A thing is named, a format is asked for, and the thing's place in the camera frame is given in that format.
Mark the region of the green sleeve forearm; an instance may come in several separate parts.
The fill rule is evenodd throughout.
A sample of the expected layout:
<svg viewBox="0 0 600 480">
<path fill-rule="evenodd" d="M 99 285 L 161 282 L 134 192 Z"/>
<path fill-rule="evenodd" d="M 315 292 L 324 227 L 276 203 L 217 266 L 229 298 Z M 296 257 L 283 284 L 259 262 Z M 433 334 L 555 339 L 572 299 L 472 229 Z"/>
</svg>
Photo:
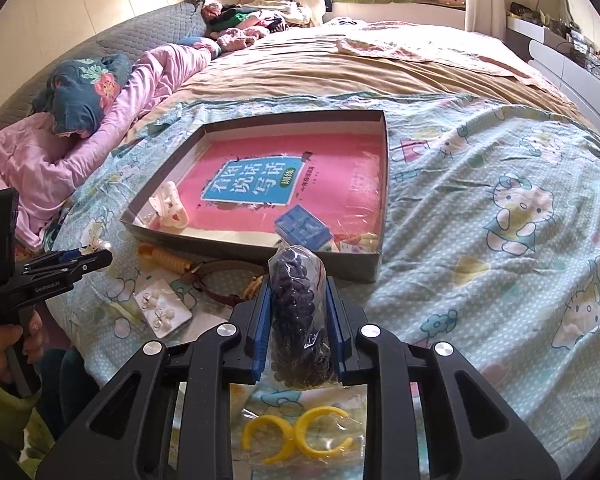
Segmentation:
<svg viewBox="0 0 600 480">
<path fill-rule="evenodd" d="M 21 399 L 0 385 L 0 445 L 7 463 L 34 479 L 55 439 L 38 412 L 41 393 Z"/>
</svg>

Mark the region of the person's left hand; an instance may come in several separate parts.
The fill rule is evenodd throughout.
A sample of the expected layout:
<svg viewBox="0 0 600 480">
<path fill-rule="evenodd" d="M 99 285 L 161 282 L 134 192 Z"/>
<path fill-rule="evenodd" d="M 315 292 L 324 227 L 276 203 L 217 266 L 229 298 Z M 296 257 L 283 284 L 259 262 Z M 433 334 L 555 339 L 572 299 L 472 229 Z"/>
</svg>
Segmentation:
<svg viewBox="0 0 600 480">
<path fill-rule="evenodd" d="M 24 329 L 19 325 L 0 325 L 0 383 L 10 384 L 12 372 L 10 371 L 6 350 L 12 347 L 23 335 Z M 28 336 L 24 340 L 22 354 L 28 363 L 38 362 L 43 355 L 43 344 L 46 341 L 43 322 L 38 312 L 33 311 L 28 325 Z"/>
</svg>

